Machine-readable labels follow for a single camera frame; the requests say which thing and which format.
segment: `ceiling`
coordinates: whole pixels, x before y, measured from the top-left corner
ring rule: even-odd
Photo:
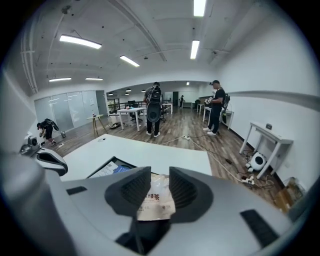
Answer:
[[[72,82],[65,83],[73,84],[99,77],[107,84],[112,76],[122,76],[132,69],[188,62],[213,68],[269,14],[262,3],[206,0],[204,17],[194,17],[193,0],[47,1],[25,28],[25,50],[32,50],[26,53],[31,56],[26,59],[30,72],[33,67],[31,83],[37,90],[61,85],[49,85],[48,79],[63,77],[72,77]],[[70,8],[63,14],[66,6]],[[102,47],[60,42],[62,34]],[[195,60],[190,59],[192,40],[200,40]],[[124,62],[122,55],[140,67]]]

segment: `paper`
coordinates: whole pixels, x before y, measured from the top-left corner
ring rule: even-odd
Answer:
[[[90,178],[96,178],[106,175],[111,175],[114,173],[114,170],[118,167],[114,162],[108,163],[105,167],[103,167],[101,170],[97,171],[94,175],[92,175]]]
[[[151,188],[137,211],[138,221],[167,220],[176,212],[169,176],[151,174]]]

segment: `office chair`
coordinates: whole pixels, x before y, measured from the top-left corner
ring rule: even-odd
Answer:
[[[133,107],[133,108],[137,108],[138,107],[138,104],[136,103],[135,100],[133,100],[131,102],[134,102],[134,103],[130,104],[129,107]],[[131,121],[136,120],[136,113],[130,113],[130,117],[131,117]]]

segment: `cardboard box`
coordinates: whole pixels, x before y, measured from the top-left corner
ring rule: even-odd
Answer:
[[[287,188],[282,189],[276,194],[274,198],[274,202],[275,202],[275,205],[283,213],[287,213],[292,207],[292,205],[294,204],[290,194],[287,191]]]

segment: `white table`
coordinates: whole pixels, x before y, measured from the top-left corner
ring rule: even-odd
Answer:
[[[173,113],[173,103],[163,103],[162,106],[170,106],[170,110],[171,110],[171,115]]]
[[[135,108],[132,108],[132,109],[120,109],[117,111],[117,113],[119,114],[119,117],[120,117],[120,123],[121,123],[121,128],[122,130],[124,129],[124,124],[122,122],[122,118],[121,118],[121,114],[122,113],[128,113],[128,124],[130,124],[131,122],[131,119],[130,119],[130,114],[129,113],[135,113],[135,121],[136,121],[136,128],[138,130],[138,132],[140,131],[140,127],[139,127],[139,118],[138,118],[138,112],[142,112],[142,115],[143,115],[143,123],[144,125],[146,126],[146,123],[147,123],[147,119],[146,119],[146,116],[145,116],[145,108],[144,107],[135,107]]]
[[[198,113],[198,108],[199,108],[199,115],[201,115],[201,107],[205,107],[205,104],[198,104],[198,105],[196,105],[196,112]]]
[[[68,165],[68,172],[60,178],[62,181],[85,179],[112,157],[137,167],[151,166],[151,171],[156,174],[168,175],[169,167],[172,166],[212,175],[208,153],[205,151],[103,134],[63,158]]]
[[[204,107],[204,110],[203,110],[203,119],[202,119],[202,122],[205,121],[206,110],[209,111],[209,119],[210,119],[211,107],[205,106],[205,107]],[[219,120],[220,120],[220,123],[222,122],[223,124],[225,124],[225,125],[228,127],[228,130],[229,130],[230,127],[231,127],[232,120],[234,119],[234,114],[235,114],[235,113],[234,113],[233,111],[230,111],[230,110],[226,110],[225,113],[231,115],[229,125],[227,125],[226,123],[222,122],[222,111],[220,112]]]
[[[251,133],[251,130],[252,130],[252,127],[255,128],[255,130],[257,132],[260,133],[260,138],[254,148],[254,153],[257,152],[258,150],[258,147],[260,145],[260,142],[262,140],[262,137],[265,137],[267,138],[268,140],[272,141],[273,143],[275,143],[275,148],[273,150],[273,152],[271,153],[268,161],[266,162],[265,166],[262,168],[262,170],[260,171],[260,173],[257,175],[257,179],[260,179],[260,177],[266,172],[266,170],[268,169],[268,167],[270,166],[270,163],[272,162],[272,160],[274,159],[274,157],[277,155],[281,145],[290,145],[292,144],[294,141],[292,139],[289,139],[289,138],[284,138],[276,133],[274,133],[272,130],[269,130],[267,129],[264,125],[260,124],[260,123],[257,123],[257,122],[250,122],[250,128],[249,128],[249,132],[242,144],[242,147],[239,151],[240,154],[242,154],[242,152],[244,151],[245,149],[245,146],[248,142],[248,138],[250,136],[250,133]],[[275,166],[275,168],[273,169],[272,173],[271,174],[274,174],[275,171],[279,168],[279,166],[281,165],[281,163],[279,163],[278,166]]]

